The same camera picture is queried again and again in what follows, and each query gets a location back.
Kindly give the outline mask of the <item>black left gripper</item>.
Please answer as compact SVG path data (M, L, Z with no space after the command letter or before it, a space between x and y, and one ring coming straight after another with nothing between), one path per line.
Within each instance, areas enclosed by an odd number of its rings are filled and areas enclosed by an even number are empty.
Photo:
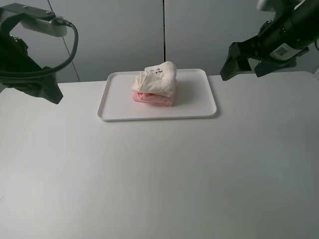
M40 72L43 70L28 55L28 46L20 38L9 34L0 34L0 71L1 72ZM63 94L56 83L55 75L44 77L2 77L0 82L7 88L15 88L30 96L43 98L53 104L59 104Z

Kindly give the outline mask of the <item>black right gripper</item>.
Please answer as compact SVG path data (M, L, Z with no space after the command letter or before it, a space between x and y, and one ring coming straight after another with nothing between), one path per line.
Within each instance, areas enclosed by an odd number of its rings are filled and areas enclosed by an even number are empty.
M280 7L275 12L275 18L264 23L256 36L230 45L226 62L220 71L223 81L250 72L248 58L260 60L254 68L257 77L296 67L296 59L278 61L275 50L287 45L300 52L319 39L317 0L278 0L278 3Z

